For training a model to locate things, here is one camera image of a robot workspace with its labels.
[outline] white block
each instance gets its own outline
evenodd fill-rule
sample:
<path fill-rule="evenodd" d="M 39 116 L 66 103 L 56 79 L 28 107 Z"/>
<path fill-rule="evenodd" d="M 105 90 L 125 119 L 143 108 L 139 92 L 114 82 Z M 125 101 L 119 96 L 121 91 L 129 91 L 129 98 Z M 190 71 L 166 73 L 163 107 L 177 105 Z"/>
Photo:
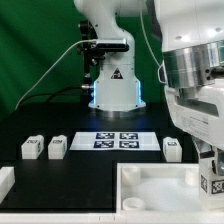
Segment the white block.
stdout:
<path fill-rule="evenodd" d="M 22 145 L 23 159 L 37 159 L 44 149 L 44 137 L 42 135 L 30 136 Z"/>
<path fill-rule="evenodd" d="M 176 138 L 163 139 L 163 153 L 167 162 L 181 162 L 182 147 Z"/>
<path fill-rule="evenodd" d="M 0 204 L 15 183 L 14 167 L 2 167 L 0 170 Z"/>
<path fill-rule="evenodd" d="M 48 158 L 49 159 L 63 159 L 67 151 L 67 137 L 60 135 L 53 137 L 48 145 Z"/>

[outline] black and white marker pattern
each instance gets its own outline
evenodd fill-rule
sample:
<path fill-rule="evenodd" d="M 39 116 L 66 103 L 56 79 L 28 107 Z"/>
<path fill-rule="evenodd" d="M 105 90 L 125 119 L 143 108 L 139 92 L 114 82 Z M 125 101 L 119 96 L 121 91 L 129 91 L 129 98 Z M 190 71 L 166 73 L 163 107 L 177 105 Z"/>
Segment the black and white marker pattern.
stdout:
<path fill-rule="evenodd" d="M 120 133 L 120 139 L 138 139 L 138 133 Z"/>
<path fill-rule="evenodd" d="M 109 149 L 114 147 L 114 141 L 95 141 L 94 149 Z"/>
<path fill-rule="evenodd" d="M 119 147 L 121 149 L 139 149 L 138 141 L 120 141 Z"/>
<path fill-rule="evenodd" d="M 201 175 L 201 188 L 207 193 L 208 192 L 208 181 Z"/>
<path fill-rule="evenodd" d="M 224 193 L 224 180 L 212 181 L 212 194 Z"/>
<path fill-rule="evenodd" d="M 96 133 L 96 139 L 114 139 L 115 133 Z"/>

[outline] cable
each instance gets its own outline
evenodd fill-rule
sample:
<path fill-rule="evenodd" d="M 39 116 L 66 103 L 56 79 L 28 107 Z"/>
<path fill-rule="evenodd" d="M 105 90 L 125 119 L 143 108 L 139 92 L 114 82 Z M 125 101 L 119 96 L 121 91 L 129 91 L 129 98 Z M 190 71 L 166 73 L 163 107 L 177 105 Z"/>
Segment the cable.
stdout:
<path fill-rule="evenodd" d="M 45 103 L 50 102 L 52 99 L 54 99 L 56 96 L 60 95 L 61 93 L 67 92 L 69 90 L 73 90 L 73 89 L 79 89 L 81 90 L 82 88 L 80 86 L 75 86 L 75 87 L 66 87 L 64 89 L 61 89 L 59 91 L 57 91 L 56 93 L 52 94 L 46 101 Z"/>
<path fill-rule="evenodd" d="M 36 86 L 52 71 L 52 69 L 65 57 L 65 55 L 67 55 L 67 53 L 72 50 L 75 46 L 77 46 L 78 44 L 81 43 L 92 43 L 95 42 L 96 40 L 82 40 L 79 41 L 75 44 L 73 44 L 71 47 L 69 47 L 64 54 L 62 54 L 62 56 L 42 75 L 42 77 L 20 98 L 20 100 L 18 101 L 18 103 L 16 104 L 15 110 L 18 109 L 18 106 L 20 104 L 20 102 L 31 92 L 33 91 Z"/>
<path fill-rule="evenodd" d="M 57 94 L 57 93 L 40 93 L 40 94 L 35 94 L 35 95 L 31 95 L 31 96 L 28 96 L 28 97 L 26 97 L 26 98 L 24 98 L 21 102 L 20 102 L 20 104 L 18 105 L 18 108 L 20 108 L 20 106 L 25 102 L 25 101 L 27 101 L 27 100 L 29 100 L 29 99 L 32 99 L 32 98 L 35 98 L 35 97 L 38 97 L 38 96 L 51 96 L 51 97 L 57 97 L 57 96 L 80 96 L 80 94 Z"/>
<path fill-rule="evenodd" d="M 143 32 L 143 35 L 144 35 L 144 38 L 145 38 L 145 42 L 148 46 L 149 52 L 152 55 L 152 58 L 154 59 L 155 63 L 158 65 L 158 67 L 160 67 L 160 64 L 159 64 L 158 60 L 156 59 L 156 57 L 155 57 L 155 55 L 152 51 L 152 48 L 151 48 L 151 46 L 148 42 L 148 38 L 147 38 L 147 35 L 146 35 L 146 32 L 145 32 L 145 26 L 144 26 L 144 23 L 143 23 L 143 16 L 142 16 L 142 1 L 140 1 L 140 19 L 141 19 L 142 32 Z"/>

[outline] blue led light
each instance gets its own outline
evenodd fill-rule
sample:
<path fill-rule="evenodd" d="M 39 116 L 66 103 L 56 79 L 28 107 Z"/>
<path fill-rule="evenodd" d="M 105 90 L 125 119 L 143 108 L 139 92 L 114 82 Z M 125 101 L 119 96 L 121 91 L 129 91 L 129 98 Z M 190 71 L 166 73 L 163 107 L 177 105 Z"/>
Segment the blue led light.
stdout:
<path fill-rule="evenodd" d="M 141 87 L 141 83 L 140 82 L 138 82 L 138 102 L 139 102 L 139 104 L 141 104 L 142 103 L 142 87 Z"/>
<path fill-rule="evenodd" d="M 93 104 L 96 104 L 96 82 L 93 84 Z"/>

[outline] warning label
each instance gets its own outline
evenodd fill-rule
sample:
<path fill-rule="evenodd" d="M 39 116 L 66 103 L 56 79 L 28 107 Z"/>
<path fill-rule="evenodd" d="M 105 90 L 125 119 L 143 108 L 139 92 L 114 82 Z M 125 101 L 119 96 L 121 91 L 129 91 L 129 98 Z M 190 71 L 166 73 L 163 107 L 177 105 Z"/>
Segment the warning label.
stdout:
<path fill-rule="evenodd" d="M 190 116 L 185 117 L 182 116 L 182 125 L 185 131 L 189 132 L 193 135 L 198 135 L 203 138 L 208 137 L 209 135 L 209 123 L 208 119 L 205 117 L 196 117 Z"/>
<path fill-rule="evenodd" d="M 111 79 L 123 79 L 123 76 L 121 75 L 120 70 L 117 68 L 112 75 Z"/>

